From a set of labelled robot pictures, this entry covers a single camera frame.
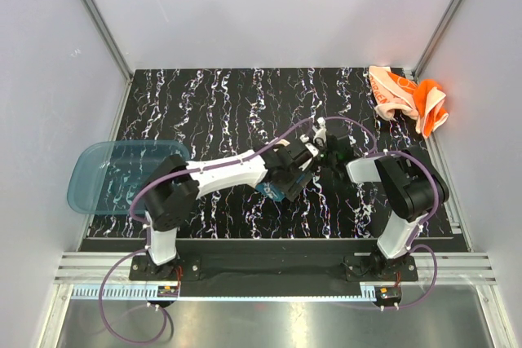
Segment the teal and cream Doraemon towel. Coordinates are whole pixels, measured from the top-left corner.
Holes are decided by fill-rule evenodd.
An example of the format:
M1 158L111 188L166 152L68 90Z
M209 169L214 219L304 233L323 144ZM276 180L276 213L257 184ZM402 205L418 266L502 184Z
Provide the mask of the teal and cream Doraemon towel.
M312 173L298 174L289 182L263 182L257 184L254 189L276 202L282 202L284 199L294 201L307 187L308 183L312 180L312 177Z

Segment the orange and cream Doraemon towel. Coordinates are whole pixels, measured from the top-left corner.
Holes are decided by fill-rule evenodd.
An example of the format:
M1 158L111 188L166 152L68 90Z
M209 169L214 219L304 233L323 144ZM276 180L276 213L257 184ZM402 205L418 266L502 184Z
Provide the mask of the orange and cream Doraemon towel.
M417 84L379 66L370 66L368 76L374 110L383 120L390 121L401 112L415 121L415 130L424 139L448 120L446 93L437 81L426 79Z

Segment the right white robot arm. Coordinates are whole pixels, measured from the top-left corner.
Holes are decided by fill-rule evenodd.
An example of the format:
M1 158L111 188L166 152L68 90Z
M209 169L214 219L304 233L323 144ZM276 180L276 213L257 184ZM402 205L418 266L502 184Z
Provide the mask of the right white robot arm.
M357 156L350 141L330 133L314 138L321 166L343 182L380 183L391 214L375 250L362 262L362 277L396 273L424 223L449 199L440 174L417 147Z

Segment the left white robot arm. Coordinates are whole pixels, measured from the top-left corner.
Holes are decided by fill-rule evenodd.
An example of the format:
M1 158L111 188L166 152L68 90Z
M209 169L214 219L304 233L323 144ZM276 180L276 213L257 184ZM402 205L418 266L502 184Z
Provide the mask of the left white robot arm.
M302 138L214 161L168 156L139 194L148 221L146 250L153 265L178 257L178 230L203 196L244 185L276 202L293 201L312 179L319 155L319 149Z

